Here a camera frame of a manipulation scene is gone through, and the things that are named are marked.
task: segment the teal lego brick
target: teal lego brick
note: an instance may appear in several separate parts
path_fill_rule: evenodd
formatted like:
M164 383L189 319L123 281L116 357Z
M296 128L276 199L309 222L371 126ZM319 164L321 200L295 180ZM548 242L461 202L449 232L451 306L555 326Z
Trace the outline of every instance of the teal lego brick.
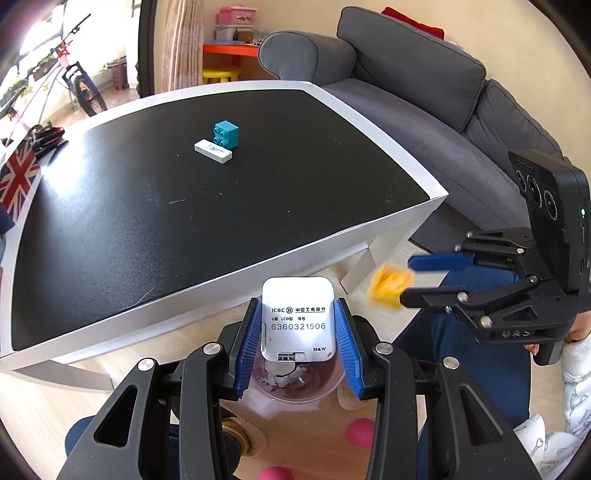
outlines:
M219 122L213 128L213 142L229 150L236 148L238 146L239 130L236 125L226 120Z

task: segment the coffee table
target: coffee table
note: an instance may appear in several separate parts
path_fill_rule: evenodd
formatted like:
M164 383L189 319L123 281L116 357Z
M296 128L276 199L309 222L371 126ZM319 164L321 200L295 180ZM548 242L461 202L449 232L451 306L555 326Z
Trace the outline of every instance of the coffee table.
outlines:
M193 149L240 127L233 158ZM321 88L232 82L163 93L66 132L6 235L0 371L109 390L69 363L178 329L359 252L351 292L447 192Z

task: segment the red table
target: red table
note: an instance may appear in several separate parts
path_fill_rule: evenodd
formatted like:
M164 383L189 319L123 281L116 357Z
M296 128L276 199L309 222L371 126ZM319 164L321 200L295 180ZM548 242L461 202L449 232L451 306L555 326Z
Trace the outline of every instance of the red table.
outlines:
M225 55L234 55L236 57L256 57L258 56L258 46L228 44L220 45L218 43L206 43L203 45L204 53L221 53Z

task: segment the camera lens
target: camera lens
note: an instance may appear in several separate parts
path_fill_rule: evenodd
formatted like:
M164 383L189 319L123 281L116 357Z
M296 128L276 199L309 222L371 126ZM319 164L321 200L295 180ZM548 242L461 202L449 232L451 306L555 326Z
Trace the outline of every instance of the camera lens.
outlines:
M550 218L552 218L552 220L556 220L556 218L558 217L556 202L554 201L554 197L552 197L552 194L548 190L544 191L544 203L546 205L546 210L548 210Z
M515 172L515 176L517 177L517 182L519 183L519 186L521 187L521 190L523 190L524 192L527 191L527 185L525 184L525 179L523 178L523 175L521 174L521 172L519 170L517 170Z
M540 193L540 188L538 187L538 183L534 180L533 177L529 177L527 179L527 186L531 190L531 196L534 199L535 204L538 207L542 206L542 195Z

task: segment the person's leg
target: person's leg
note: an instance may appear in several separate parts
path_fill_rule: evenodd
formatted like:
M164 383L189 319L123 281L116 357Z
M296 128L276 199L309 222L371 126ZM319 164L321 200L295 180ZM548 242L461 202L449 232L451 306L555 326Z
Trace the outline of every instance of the person's leg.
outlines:
M68 430L68 433L66 433L66 440L64 442L66 456L71 454L74 446L76 443L78 443L78 440L80 440L80 437L82 437L86 427L90 424L93 418L94 417L86 417L85 419L80 419L74 425L72 425L70 430Z
M513 282L513 273L487 267L470 267L450 272L443 286L466 286L488 291ZM521 345L478 344L468 327L453 315L429 314L421 310L394 345L414 358L440 361L446 356L459 360L514 428L530 416L530 354ZM427 429L418 442L418 476L427 478Z
M94 417L86 417L78 420L72 428L66 434L65 448L66 455L69 455L74 446L82 437L82 434L86 430ZM226 461L230 473L234 473L238 468L240 457L242 456L242 446L240 442L232 435L225 433L223 434L224 446L226 448ZM172 424L168 431L168 478L169 480L178 480L180 478L179 471L179 456L178 456L178 425Z

